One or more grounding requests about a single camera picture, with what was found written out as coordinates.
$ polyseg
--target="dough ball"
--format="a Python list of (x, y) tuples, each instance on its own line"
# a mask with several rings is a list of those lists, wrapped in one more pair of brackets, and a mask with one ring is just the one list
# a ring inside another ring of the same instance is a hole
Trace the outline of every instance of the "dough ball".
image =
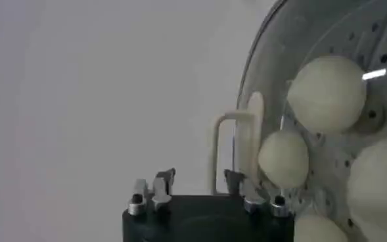
[(259, 165), (278, 187), (299, 187), (306, 181), (309, 170), (307, 145), (297, 133), (275, 132), (262, 145)]
[(346, 234), (331, 220), (318, 215), (299, 217), (294, 228), (294, 242), (347, 242)]
[(387, 234), (387, 139), (365, 148), (353, 163), (348, 206), (367, 237)]
[(344, 132), (357, 122), (365, 104), (363, 74), (344, 57), (315, 59), (298, 73), (287, 100), (310, 132)]

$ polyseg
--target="perforated metal tray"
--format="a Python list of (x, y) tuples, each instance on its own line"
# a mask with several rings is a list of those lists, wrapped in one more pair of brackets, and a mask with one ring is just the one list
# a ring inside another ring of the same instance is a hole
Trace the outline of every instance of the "perforated metal tray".
[[(342, 135), (309, 133), (295, 119), (286, 93), (301, 67), (314, 58), (340, 55), (366, 72), (387, 69), (387, 0), (289, 0), (273, 7), (259, 30), (242, 77), (237, 108), (254, 91), (265, 99), (262, 140), (283, 128), (300, 132), (309, 147), (305, 186), (284, 191), (299, 212), (313, 203), (323, 208), (350, 241), (366, 241), (346, 204), (350, 166), (362, 148), (387, 137), (387, 75), (368, 81), (369, 100), (360, 121)], [(240, 164), (236, 156), (233, 169)]]

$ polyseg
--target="black base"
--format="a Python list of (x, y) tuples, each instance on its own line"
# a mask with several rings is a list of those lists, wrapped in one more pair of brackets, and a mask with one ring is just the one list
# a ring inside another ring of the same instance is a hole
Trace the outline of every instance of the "black base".
[(124, 242), (293, 242), (294, 218), (275, 218), (269, 207), (249, 215), (241, 197), (173, 196), (168, 209), (123, 213)]

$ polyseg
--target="gray background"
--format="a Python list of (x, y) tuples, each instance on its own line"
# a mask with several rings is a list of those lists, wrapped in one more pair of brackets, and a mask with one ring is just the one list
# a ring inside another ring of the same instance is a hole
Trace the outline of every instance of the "gray background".
[(171, 167), (204, 193), (208, 128), (273, 2), (0, 0), (0, 242), (121, 241), (135, 179)]

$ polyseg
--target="white plastic handle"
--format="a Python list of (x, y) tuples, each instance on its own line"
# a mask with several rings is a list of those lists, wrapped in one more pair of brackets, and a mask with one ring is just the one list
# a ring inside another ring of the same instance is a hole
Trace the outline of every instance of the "white plastic handle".
[(252, 180), (254, 185), (259, 185), (258, 179), (258, 153), (260, 149), (260, 138), (262, 121), (264, 114), (264, 100), (260, 92), (254, 92), (248, 102), (248, 109), (246, 110), (234, 110), (226, 112), (220, 116), (212, 129), (212, 144), (211, 151), (209, 154), (209, 167), (208, 167), (208, 189), (211, 195), (215, 195), (216, 191), (216, 180), (217, 180), (217, 160), (218, 160), (218, 139), (219, 139), (219, 127), (225, 120), (236, 120), (241, 125), (244, 122), (248, 126), (248, 137), (246, 140), (241, 139), (242, 149), (246, 147), (248, 150), (242, 150), (240, 153), (241, 162), (247, 164), (245, 172), (247, 176)]
[[(217, 183), (217, 160), (218, 160), (218, 139), (219, 139), (219, 127), (226, 120), (236, 120), (238, 122), (248, 122), (250, 123), (251, 136), (254, 135), (254, 115), (251, 112), (245, 110), (235, 110), (231, 112), (226, 112), (224, 115), (220, 116), (212, 129), (212, 144), (211, 152), (209, 157), (209, 167), (208, 167), (208, 189), (210, 190), (211, 195), (217, 193), (216, 183)], [(254, 145), (250, 146), (251, 153), (253, 151)]]

